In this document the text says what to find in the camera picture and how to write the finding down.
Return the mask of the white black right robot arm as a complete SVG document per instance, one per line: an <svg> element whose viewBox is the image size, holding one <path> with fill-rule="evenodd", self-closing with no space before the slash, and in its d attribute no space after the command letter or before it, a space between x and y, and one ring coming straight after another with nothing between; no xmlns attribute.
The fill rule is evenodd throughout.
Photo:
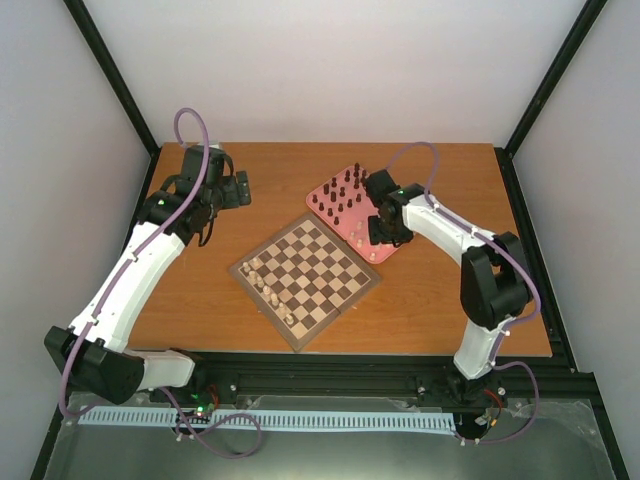
<svg viewBox="0 0 640 480"><path fill-rule="evenodd" d="M467 316L461 345L453 356L457 372L449 383L462 390L485 377L511 325L540 295L526 268L519 238L482 229L419 184L397 185L385 169L363 181L377 213L368 218L373 245L399 247L416 234L431 241L460 267L460 302Z"/></svg>

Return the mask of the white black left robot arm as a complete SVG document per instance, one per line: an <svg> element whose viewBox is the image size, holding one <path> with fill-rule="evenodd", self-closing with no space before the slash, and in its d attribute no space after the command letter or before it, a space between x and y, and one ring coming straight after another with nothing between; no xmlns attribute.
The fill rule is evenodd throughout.
<svg viewBox="0 0 640 480"><path fill-rule="evenodd" d="M116 405L158 387L172 387L186 402L201 400L208 378L190 355L133 352L129 337L159 280L189 243L205 246L220 211L250 202L247 173L236 171L219 145L188 147L180 172L145 200L129 243L94 298L67 328L46 334L62 384Z"/></svg>

